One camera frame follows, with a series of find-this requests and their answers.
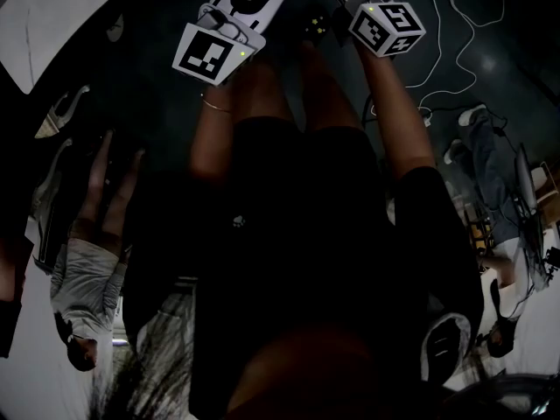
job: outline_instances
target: gray shirt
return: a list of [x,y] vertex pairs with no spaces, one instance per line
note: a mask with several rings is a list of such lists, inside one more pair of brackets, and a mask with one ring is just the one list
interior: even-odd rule
[[51,278],[51,305],[73,334],[97,340],[113,330],[126,265],[118,256],[71,238],[62,246]]

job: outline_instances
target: bracelet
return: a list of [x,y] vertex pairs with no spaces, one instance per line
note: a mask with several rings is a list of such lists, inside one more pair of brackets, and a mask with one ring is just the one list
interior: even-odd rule
[[219,110],[220,112],[226,112],[227,114],[229,114],[229,110],[226,110],[224,108],[219,108],[218,106],[214,106],[213,104],[209,103],[204,99],[203,94],[200,94],[200,96],[202,97],[202,102],[204,102],[209,108],[212,108],[214,110]]

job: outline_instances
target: cord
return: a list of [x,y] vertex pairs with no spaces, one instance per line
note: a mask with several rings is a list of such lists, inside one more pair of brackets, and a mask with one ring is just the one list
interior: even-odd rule
[[[428,76],[426,76],[425,80],[423,80],[421,83],[419,84],[414,84],[414,85],[410,85],[410,86],[406,86],[406,88],[420,88],[422,87],[424,84],[426,84],[426,82],[428,82],[431,78],[431,76],[434,73],[434,70],[436,69],[436,67],[439,64],[439,61],[442,58],[443,52],[442,52],[442,47],[441,47],[441,15],[439,13],[439,8],[438,8],[438,3],[436,0],[431,0],[434,4],[434,9],[436,10],[436,15],[437,15],[437,50],[438,50],[438,55],[437,55],[437,59],[436,62],[434,62],[434,65],[432,66],[430,72],[428,73]],[[469,38],[469,40],[467,41],[467,43],[465,44],[465,46],[463,46],[463,48],[459,51],[457,57],[455,58],[455,64],[461,68],[462,70],[466,71],[467,73],[471,74],[472,77],[474,78],[474,81],[469,84],[468,86],[466,86],[465,88],[459,90],[459,91],[451,91],[451,90],[436,90],[434,92],[430,92],[429,94],[426,94],[422,100],[420,100],[420,104],[418,104],[418,110],[421,109],[425,109],[430,111],[430,114],[428,116],[428,118],[426,119],[426,124],[428,125],[431,121],[431,118],[433,117],[433,112],[430,108],[427,108],[424,106],[424,101],[429,98],[430,96],[433,95],[437,95],[437,94],[448,94],[448,95],[459,95],[462,94],[463,92],[465,92],[466,90],[468,90],[469,88],[471,88],[472,86],[474,86],[474,84],[476,84],[477,82],[477,75],[475,72],[473,72],[472,70],[469,70],[467,68],[465,68],[464,66],[461,66],[459,64],[459,58],[461,57],[461,55],[465,52],[465,50],[469,47],[469,45],[474,41],[474,38],[476,36],[476,32],[474,30],[474,27],[477,28],[484,28],[485,26],[489,26],[489,25],[493,25],[493,24],[498,24],[499,22],[501,22],[504,18],[504,15],[506,13],[506,0],[501,0],[502,1],[502,6],[501,6],[501,15],[499,18],[495,19],[495,20],[491,20],[489,22],[486,22],[485,24],[477,24],[476,22],[474,22],[470,17],[468,17],[464,12],[462,12],[457,5],[455,4],[455,0],[450,0],[451,3],[451,7],[467,22],[467,24],[469,25],[469,27],[471,28],[471,38]],[[375,106],[372,105],[371,108],[371,115],[374,117],[377,117],[377,114],[375,113]]]

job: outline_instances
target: white cable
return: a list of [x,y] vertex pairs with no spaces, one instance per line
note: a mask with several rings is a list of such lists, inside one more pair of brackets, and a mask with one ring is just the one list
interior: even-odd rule
[[[434,65],[432,66],[430,72],[428,73],[428,76],[426,76],[426,79],[424,81],[422,81],[420,84],[415,84],[412,86],[406,86],[406,88],[420,88],[421,86],[423,86],[426,82],[428,82],[428,80],[431,78],[431,76],[434,73],[434,70],[436,69],[436,67],[439,64],[439,61],[442,58],[442,48],[441,48],[441,15],[439,14],[439,9],[438,9],[438,4],[436,2],[436,0],[431,0],[434,4],[434,9],[436,10],[436,14],[437,14],[437,49],[438,49],[438,56],[436,59],[436,62],[434,62]],[[431,110],[425,106],[423,106],[424,101],[426,100],[426,98],[432,96],[432,95],[436,95],[436,94],[448,94],[448,95],[459,95],[462,94],[463,92],[467,91],[469,88],[471,88],[472,86],[474,86],[474,84],[476,84],[476,81],[478,79],[477,75],[475,72],[473,72],[472,70],[469,70],[463,66],[461,66],[459,64],[459,58],[461,57],[461,55],[465,52],[465,50],[469,47],[469,45],[474,41],[474,38],[476,36],[474,27],[476,26],[477,28],[484,28],[485,26],[489,26],[489,25],[493,25],[493,24],[498,24],[499,22],[501,22],[504,18],[504,15],[506,13],[506,0],[501,0],[502,5],[501,5],[501,15],[499,18],[495,19],[495,20],[491,20],[490,22],[487,22],[485,24],[477,24],[476,22],[474,22],[470,17],[468,17],[464,12],[462,12],[457,5],[455,4],[455,0],[450,0],[451,3],[451,7],[466,21],[466,23],[469,25],[469,27],[471,28],[471,38],[468,40],[468,42],[465,44],[465,46],[461,49],[461,51],[458,53],[457,57],[455,58],[455,64],[457,65],[457,67],[461,68],[462,70],[466,71],[467,73],[471,74],[472,77],[474,78],[474,81],[469,84],[468,86],[466,86],[465,88],[458,90],[458,91],[451,91],[451,90],[436,90],[434,92],[431,92],[427,95],[425,95],[422,100],[420,100],[420,104],[418,104],[418,110],[420,109],[427,109],[430,111],[430,115],[428,116],[428,118],[426,119],[426,124],[430,123],[431,118],[433,117],[433,112],[431,112]],[[372,106],[371,108],[371,114],[373,116],[377,116],[376,113],[374,112],[375,106]]]

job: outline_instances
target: dark floor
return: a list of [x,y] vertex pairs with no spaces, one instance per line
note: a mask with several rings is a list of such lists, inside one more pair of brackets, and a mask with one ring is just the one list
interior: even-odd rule
[[[202,86],[196,80],[172,69],[171,63],[182,31],[187,22],[196,19],[198,8],[206,0],[120,0],[124,14],[122,39],[108,49],[107,58],[91,80],[91,94],[83,99],[81,116],[111,121],[131,134],[148,148],[147,167],[151,170],[178,169],[185,165],[189,143],[197,122]],[[295,17],[311,0],[287,0],[278,20]],[[333,0],[319,0],[335,7]],[[437,17],[431,0],[410,2],[423,21],[428,34],[414,50],[395,60],[403,81],[416,84],[424,80],[438,56]],[[449,0],[437,0],[443,19],[443,58],[430,81],[411,91],[416,102],[429,92],[439,89],[458,90],[473,77],[459,69],[454,61],[457,52],[469,39],[466,22],[453,11]],[[453,108],[486,103],[496,114],[509,120],[506,132],[516,146],[523,142],[529,161],[536,164],[560,154],[560,119],[557,108],[519,70],[519,64],[542,76],[554,88],[558,84],[560,66],[554,60],[543,59],[542,51],[530,51],[520,42],[518,0],[506,0],[504,22],[477,29],[476,39],[461,59],[461,63],[478,75],[477,84],[460,95],[439,94],[424,105],[431,108]],[[496,18],[501,0],[457,0],[458,6],[479,23]],[[269,28],[272,50],[288,32],[278,32],[276,22]],[[352,45],[340,48],[334,36],[321,45],[321,50],[345,89],[350,101],[361,114],[368,95],[365,79]],[[298,71],[295,60],[282,56],[282,79],[292,110],[303,125],[303,110],[299,102]],[[429,128],[430,138],[440,171],[453,180],[453,166],[443,164],[443,153],[456,136],[456,112],[437,112]],[[367,134],[379,157],[382,145],[374,122],[367,125]],[[504,172],[512,175],[512,152],[503,138],[496,137],[503,157]]]

